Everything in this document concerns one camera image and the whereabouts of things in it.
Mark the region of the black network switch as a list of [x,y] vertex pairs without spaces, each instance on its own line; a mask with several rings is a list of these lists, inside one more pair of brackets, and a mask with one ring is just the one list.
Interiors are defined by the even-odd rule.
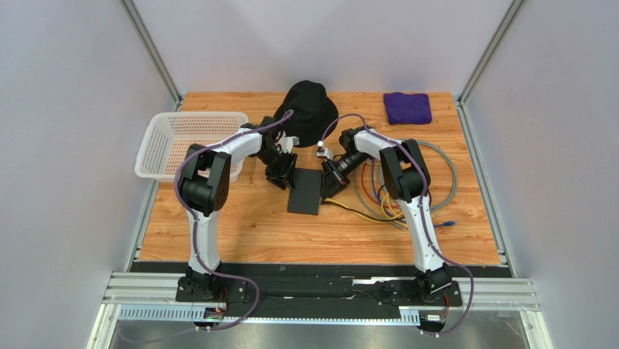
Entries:
[[296,188],[290,192],[287,212],[318,215],[323,173],[316,169],[299,168],[295,172]]

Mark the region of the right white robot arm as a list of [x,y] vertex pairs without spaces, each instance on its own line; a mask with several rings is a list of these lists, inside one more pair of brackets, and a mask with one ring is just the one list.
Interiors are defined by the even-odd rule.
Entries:
[[358,127],[342,132],[340,144],[345,153],[337,161],[318,143],[322,161],[323,184],[320,198],[327,202],[349,184],[347,175],[369,158],[378,158],[389,197],[396,201],[408,226],[414,249],[413,293],[422,302],[430,302],[452,284],[446,259],[440,251],[430,210],[430,176],[414,140],[395,140],[375,129]]

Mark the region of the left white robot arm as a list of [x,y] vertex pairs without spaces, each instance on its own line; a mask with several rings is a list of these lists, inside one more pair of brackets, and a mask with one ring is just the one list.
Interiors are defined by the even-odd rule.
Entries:
[[191,258],[178,283],[178,296],[214,300],[223,292],[227,275],[220,269],[217,248],[219,213],[227,201],[233,165],[257,157],[265,165],[267,181],[295,190],[296,137],[282,137],[282,125],[294,112],[280,119],[266,117],[259,125],[244,124],[235,134],[207,146],[193,144],[174,177],[174,192],[191,224]]

